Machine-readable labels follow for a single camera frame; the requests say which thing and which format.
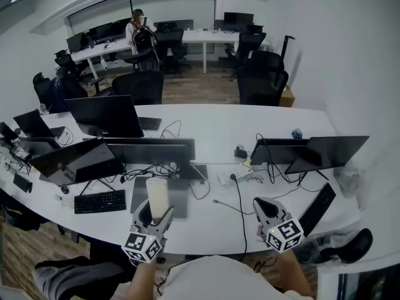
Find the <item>white desk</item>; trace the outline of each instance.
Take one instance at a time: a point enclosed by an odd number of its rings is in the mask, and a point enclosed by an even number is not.
[[[235,43],[239,41],[239,33],[226,33],[222,31],[212,32],[203,30],[190,30],[184,31],[182,42],[183,43],[202,43],[202,60],[203,60],[203,73],[207,73],[207,43]],[[268,46],[267,39],[265,39],[262,46]],[[72,60],[75,62],[87,60],[93,76],[98,78],[96,70],[93,66],[91,58],[96,56],[103,56],[107,53],[115,53],[117,51],[130,49],[130,45],[126,39],[117,40],[116,42],[102,43],[94,46],[93,49],[85,49],[72,54]]]
[[[180,119],[182,128],[179,137],[194,138],[196,140],[196,163],[209,164],[207,169],[211,192],[201,201],[195,200],[191,194],[189,195],[188,217],[185,220],[175,219],[172,222],[166,234],[168,238],[166,253],[235,254],[244,251],[240,213],[213,203],[213,199],[217,199],[236,208],[239,207],[236,187],[222,187],[217,180],[217,172],[230,168],[226,165],[227,163],[243,161],[242,159],[236,160],[237,158],[233,156],[237,144],[243,144],[246,150],[252,151],[256,143],[257,132],[266,138],[289,138],[290,132],[294,128],[301,128],[305,138],[335,135],[328,117],[321,111],[207,104],[138,106],[136,109],[140,116],[162,117],[160,131],[149,131],[152,137],[160,136],[161,131],[168,124]],[[67,126],[74,134],[74,143],[79,142],[85,136],[69,113],[45,116],[44,120],[51,128]],[[174,124],[170,128],[174,134],[178,131],[178,125]],[[337,197],[313,233],[343,228],[355,223],[360,218],[356,200],[343,198],[332,171],[324,171],[324,174],[330,179]],[[256,181],[239,182],[242,206],[246,213],[253,211],[252,203],[256,196],[273,198],[296,188],[295,184],[288,185],[280,177],[277,177],[276,183],[272,185],[265,171],[257,172],[257,175],[264,178],[264,184]],[[2,166],[0,167],[0,187],[29,209],[81,234],[115,244],[125,242],[124,239],[132,221],[129,207],[133,181],[121,184],[117,177],[114,182],[115,189],[126,190],[126,211],[75,215],[73,197],[80,193],[85,183],[70,186],[70,193],[63,195],[57,186],[40,181],[38,178],[38,172],[30,175],[29,179],[33,182],[33,190],[31,194],[27,194],[19,190],[13,184],[13,177]],[[317,190],[324,183],[325,180],[316,172],[310,172],[302,185],[306,189]],[[202,196],[207,192],[208,185],[195,184],[193,188],[197,196]],[[107,188],[97,182],[93,190],[86,191],[86,194],[105,190]],[[64,198],[66,206],[62,206],[59,201],[55,200],[55,194]],[[307,209],[316,195],[316,192],[307,192],[300,188],[279,200],[288,211],[298,217]],[[258,222],[255,215],[245,216],[245,220],[247,251],[251,253],[265,250],[266,245],[256,236]]]

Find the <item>black office chair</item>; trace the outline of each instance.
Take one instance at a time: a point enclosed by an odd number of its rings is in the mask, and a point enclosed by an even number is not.
[[[163,62],[162,70],[164,72],[168,70],[174,70],[176,73],[179,72],[181,66],[187,66],[190,68],[188,63],[181,62],[186,55],[186,47],[182,44],[183,29],[175,28],[162,31],[156,31],[154,33],[157,41],[157,55],[158,58]],[[172,52],[172,56],[168,56],[169,49]]]
[[[282,57],[277,53],[269,51],[253,51],[248,66],[258,71],[270,69],[285,70]]]
[[[139,71],[159,71],[159,61],[154,49],[147,49],[138,54],[130,54],[128,56],[116,56],[117,59],[132,64],[133,72]]]
[[[51,107],[51,98],[49,97],[50,79],[45,78],[41,72],[33,77],[33,88],[39,98],[39,102],[43,103],[47,109]]]
[[[92,78],[92,74],[83,73],[87,67],[86,61],[76,64],[71,55],[64,50],[56,53],[56,58],[54,61],[60,66],[60,68],[66,68],[77,81],[90,81]]]
[[[235,70],[247,64],[251,51],[257,51],[266,37],[266,33],[242,32],[239,35],[239,46],[236,53],[233,48],[225,49],[228,58],[234,62]],[[236,76],[236,71],[231,76],[231,81]]]
[[[164,76],[156,71],[134,72],[119,76],[112,81],[116,95],[131,95],[135,106],[161,104],[163,101]]]
[[[240,104],[279,106],[289,75],[280,69],[253,70],[249,66],[237,70]]]

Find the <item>leg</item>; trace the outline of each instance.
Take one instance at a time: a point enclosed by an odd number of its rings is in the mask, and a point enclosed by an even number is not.
[[[91,70],[92,73],[93,73],[94,78],[95,78],[95,79],[99,79],[99,76],[98,76],[98,74],[97,74],[97,72],[96,72],[96,70],[95,70],[95,68],[94,68],[94,66],[93,66],[92,59],[88,59],[87,61],[88,61],[88,63],[89,63],[89,67],[90,67],[90,70]]]
[[[207,44],[202,43],[202,72],[207,73]]]

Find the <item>black keyboard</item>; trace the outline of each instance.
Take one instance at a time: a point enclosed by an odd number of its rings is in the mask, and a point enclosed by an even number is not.
[[[158,130],[161,120],[158,117],[139,117],[139,122],[144,130]]]
[[[75,197],[75,213],[108,213],[126,210],[125,190]]]
[[[331,185],[327,183],[299,220],[305,237],[316,227],[335,197],[336,193]]]

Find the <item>charger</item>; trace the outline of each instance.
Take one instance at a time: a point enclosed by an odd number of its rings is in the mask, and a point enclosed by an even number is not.
[[[241,149],[241,146],[237,146],[235,149],[235,157],[241,158],[241,159],[247,159],[248,158],[248,152]]]

